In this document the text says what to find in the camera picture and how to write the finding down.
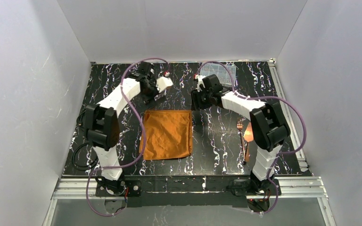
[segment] black bracket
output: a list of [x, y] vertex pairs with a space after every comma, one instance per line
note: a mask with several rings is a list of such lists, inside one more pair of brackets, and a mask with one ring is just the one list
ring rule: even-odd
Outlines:
[[230, 191], [235, 196], [247, 196], [247, 195], [257, 195], [259, 190], [267, 191], [269, 190], [271, 194], [275, 195], [275, 190], [278, 190], [278, 194], [281, 194], [280, 183], [277, 179], [273, 179], [274, 183], [278, 186], [273, 186], [270, 182], [268, 186], [264, 186], [260, 189], [257, 189], [257, 185], [254, 184], [254, 180], [251, 179], [235, 179], [232, 181], [231, 185], [227, 186], [227, 190]]
[[200, 92], [197, 89], [191, 91], [191, 109], [195, 111], [206, 109], [213, 105], [222, 107], [221, 97], [230, 90], [221, 85], [215, 74], [204, 77], [202, 82], [204, 85], [200, 84]]
[[291, 134], [279, 102], [255, 108], [249, 115], [253, 138], [261, 149], [271, 152], [277, 145], [282, 145]]
[[95, 180], [97, 197], [124, 196], [125, 194], [122, 193], [124, 188], [128, 188], [127, 197], [138, 197], [142, 193], [142, 183], [139, 180], [125, 180], [124, 177], [120, 177], [118, 180], [108, 180], [102, 176], [97, 176]]
[[128, 76], [140, 82], [140, 96], [148, 108], [156, 106], [155, 97], [159, 94], [154, 67], [153, 64], [142, 61], [137, 70]]
[[90, 145], [108, 151], [117, 144], [120, 130], [114, 108], [104, 108], [99, 105], [86, 106], [84, 125], [84, 137]]

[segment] clear plastic container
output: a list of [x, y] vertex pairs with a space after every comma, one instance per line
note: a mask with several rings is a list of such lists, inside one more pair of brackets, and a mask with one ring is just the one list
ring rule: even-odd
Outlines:
[[[234, 84], [235, 84], [237, 67], [235, 65], [226, 65], [226, 67], [231, 72], [231, 76], [232, 76], [232, 78], [234, 80]], [[219, 64], [207, 63], [200, 70], [200, 75], [208, 76], [208, 75], [212, 75], [212, 74], [217, 75], [220, 83], [223, 86], [226, 86], [226, 87], [232, 86], [230, 75], [228, 75], [227, 71], [224, 69], [223, 66], [221, 66]]]

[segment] floor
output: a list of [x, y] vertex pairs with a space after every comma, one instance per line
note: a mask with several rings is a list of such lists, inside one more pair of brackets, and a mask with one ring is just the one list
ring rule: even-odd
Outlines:
[[[236, 89], [244, 95], [276, 96], [275, 86], [267, 62], [227, 62], [237, 67]], [[171, 63], [172, 89], [166, 93], [167, 101], [157, 106], [162, 110], [190, 109], [190, 91], [196, 88], [192, 76], [201, 63]], [[162, 71], [163, 64], [155, 64], [155, 71]], [[95, 104], [105, 98], [119, 85], [120, 77], [129, 64], [93, 65], [82, 109], [88, 104]], [[146, 110], [142, 100], [132, 100], [141, 115]], [[255, 146], [250, 145], [251, 161], [242, 165], [243, 152], [240, 137], [236, 128], [241, 116], [219, 107], [193, 112], [193, 152], [182, 159], [145, 161], [140, 160], [134, 167], [125, 168], [125, 175], [248, 175], [254, 165]], [[140, 126], [136, 117], [127, 107], [120, 114], [120, 141], [117, 144], [120, 164], [132, 162], [139, 149]], [[82, 130], [77, 126], [69, 149], [63, 176], [86, 176], [89, 171], [77, 171], [72, 167], [70, 159], [77, 146], [83, 144]], [[281, 151], [291, 151], [292, 142], [288, 139]], [[89, 149], [81, 150], [76, 156], [78, 164], [90, 163], [95, 153]], [[277, 174], [302, 174], [295, 155], [281, 156], [275, 167]]]

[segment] black cable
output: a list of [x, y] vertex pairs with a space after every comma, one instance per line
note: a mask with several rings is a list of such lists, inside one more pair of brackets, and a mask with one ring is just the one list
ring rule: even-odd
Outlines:
[[78, 127], [80, 127], [83, 130], [84, 130], [84, 126], [82, 126], [82, 120], [84, 118], [84, 115], [85, 115], [85, 108], [81, 110], [80, 114], [77, 117], [77, 125], [78, 125]]
[[269, 195], [268, 195], [267, 199], [265, 199], [265, 201], [269, 200], [269, 199], [270, 199], [270, 196], [271, 196], [271, 191], [270, 191], [270, 189], [269, 189], [268, 191], [269, 191]]
[[87, 165], [79, 165], [75, 162], [75, 156], [77, 155], [77, 153], [81, 150], [81, 148], [87, 146], [89, 143], [84, 143], [80, 146], [78, 146], [76, 148], [76, 150], [73, 152], [73, 155], [71, 156], [71, 163], [73, 165], [73, 167], [76, 169], [76, 170], [79, 170], [79, 171], [86, 171], [86, 170], [89, 170], [91, 168], [94, 168], [96, 166], [96, 164], [98, 163], [98, 156], [95, 157], [94, 161], [92, 161], [91, 164], [87, 164]]
[[254, 207], [258, 208], [258, 209], [261, 210], [261, 211], [265, 211], [258, 202], [253, 201], [253, 203], [252, 203], [252, 205], [253, 205]]
[[265, 200], [266, 197], [267, 197], [267, 191], [264, 193], [264, 198], [263, 198], [263, 200]]
[[120, 208], [118, 208], [115, 213], [117, 213], [119, 210], [122, 210], [122, 209], [124, 209], [124, 208], [125, 208], [125, 207], [120, 207]]

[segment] copper utensil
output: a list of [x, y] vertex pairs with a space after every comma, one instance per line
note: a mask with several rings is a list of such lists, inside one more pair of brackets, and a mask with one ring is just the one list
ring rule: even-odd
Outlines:
[[243, 142], [243, 138], [242, 138], [242, 129], [243, 129], [243, 125], [242, 125], [242, 121], [241, 120], [238, 120], [237, 122], [237, 129], [239, 130], [239, 135], [241, 137], [241, 145], [242, 145], [242, 150], [244, 152], [244, 160], [243, 160], [243, 164], [246, 165], [246, 153], [245, 153], [245, 145], [244, 145], [244, 142]]
[[249, 142], [253, 141], [252, 124], [249, 122], [244, 133], [244, 140], [247, 142], [245, 151], [245, 161], [249, 161]]

